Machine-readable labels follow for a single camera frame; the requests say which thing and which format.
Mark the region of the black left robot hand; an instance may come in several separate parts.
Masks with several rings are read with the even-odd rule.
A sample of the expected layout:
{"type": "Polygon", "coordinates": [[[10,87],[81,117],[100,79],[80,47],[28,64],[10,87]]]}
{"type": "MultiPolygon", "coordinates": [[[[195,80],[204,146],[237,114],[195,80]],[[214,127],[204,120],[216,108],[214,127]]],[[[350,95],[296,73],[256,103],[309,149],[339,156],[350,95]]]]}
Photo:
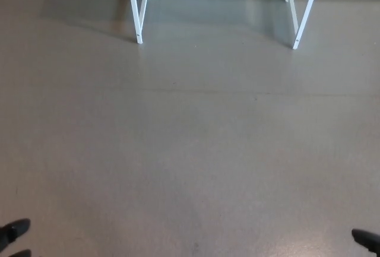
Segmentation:
{"type": "Polygon", "coordinates": [[[29,218],[22,218],[1,226],[1,252],[27,233],[30,225],[31,221],[29,218]]]}

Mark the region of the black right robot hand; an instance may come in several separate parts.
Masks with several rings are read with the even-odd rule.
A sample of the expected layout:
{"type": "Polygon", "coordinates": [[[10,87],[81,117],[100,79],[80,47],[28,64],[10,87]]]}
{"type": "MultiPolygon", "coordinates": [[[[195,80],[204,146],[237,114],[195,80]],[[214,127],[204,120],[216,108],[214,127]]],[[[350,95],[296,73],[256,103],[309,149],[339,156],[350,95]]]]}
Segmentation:
{"type": "Polygon", "coordinates": [[[354,241],[366,248],[369,252],[379,256],[379,235],[362,229],[353,229],[351,235],[354,241]]]}

